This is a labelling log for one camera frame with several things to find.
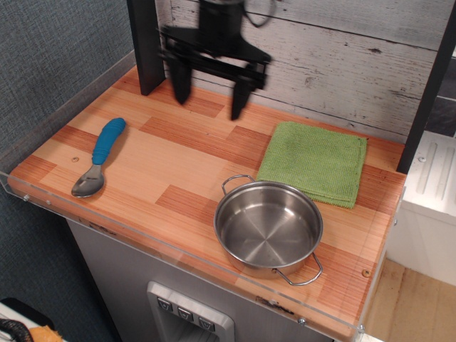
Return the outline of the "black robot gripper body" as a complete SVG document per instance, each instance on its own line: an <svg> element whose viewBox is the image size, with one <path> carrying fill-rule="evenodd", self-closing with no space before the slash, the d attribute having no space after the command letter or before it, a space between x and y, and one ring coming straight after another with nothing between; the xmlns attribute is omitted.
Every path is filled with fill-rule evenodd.
<svg viewBox="0 0 456 342"><path fill-rule="evenodd" d="M162 57L166 63L179 59L192 71L247 80L252 88L262 89L271 56L244 39L242 22L248 17L245 1L200 1L196 28L162 27Z"/></svg>

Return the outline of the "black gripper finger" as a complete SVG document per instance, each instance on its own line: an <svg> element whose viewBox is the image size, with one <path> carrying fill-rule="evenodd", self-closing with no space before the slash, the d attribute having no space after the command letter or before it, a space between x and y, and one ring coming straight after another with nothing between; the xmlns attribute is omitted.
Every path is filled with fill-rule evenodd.
<svg viewBox="0 0 456 342"><path fill-rule="evenodd" d="M167 64L175 99L179 104L183 105L190 96L192 69L179 59L170 59Z"/></svg>
<svg viewBox="0 0 456 342"><path fill-rule="evenodd" d="M252 91L253 88L250 81L240 80L234 84L231 120L237 120L240 117L244 107L248 103Z"/></svg>

